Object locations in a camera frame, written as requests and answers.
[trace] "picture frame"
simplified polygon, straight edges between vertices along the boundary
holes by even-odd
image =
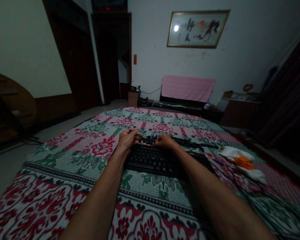
[[[216,48],[230,10],[172,12],[167,47]]]

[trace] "cabinet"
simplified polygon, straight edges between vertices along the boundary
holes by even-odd
[[[137,107],[140,92],[129,90],[128,107]]]

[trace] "forearm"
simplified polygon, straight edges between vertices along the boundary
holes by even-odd
[[[207,168],[175,145],[178,156],[221,239],[275,239],[252,209]]]
[[[128,152],[116,149],[87,198],[60,239],[107,239],[115,209],[123,164]]]

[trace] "hand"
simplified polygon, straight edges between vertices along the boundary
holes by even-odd
[[[130,147],[138,144],[141,139],[142,135],[141,133],[138,133],[137,128],[127,129],[120,133],[117,149],[122,149],[124,151],[128,150],[130,152]]]
[[[174,146],[178,146],[178,144],[170,137],[170,135],[166,133],[158,137],[154,145],[157,147],[162,147],[170,150],[172,150]]]

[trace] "floral bedspread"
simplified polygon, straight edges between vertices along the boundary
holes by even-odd
[[[254,167],[266,175],[263,188],[234,173],[233,166],[217,155],[221,149],[205,148],[219,178],[253,207],[278,238],[300,239],[300,188],[289,178],[215,123],[142,108],[99,114],[30,154],[0,198],[0,239],[57,239],[100,177],[119,134],[131,127],[139,128],[143,136],[166,132],[253,154],[257,159]],[[251,194],[244,194],[241,188]],[[209,218],[190,185],[174,178],[124,171],[109,239],[214,238]]]

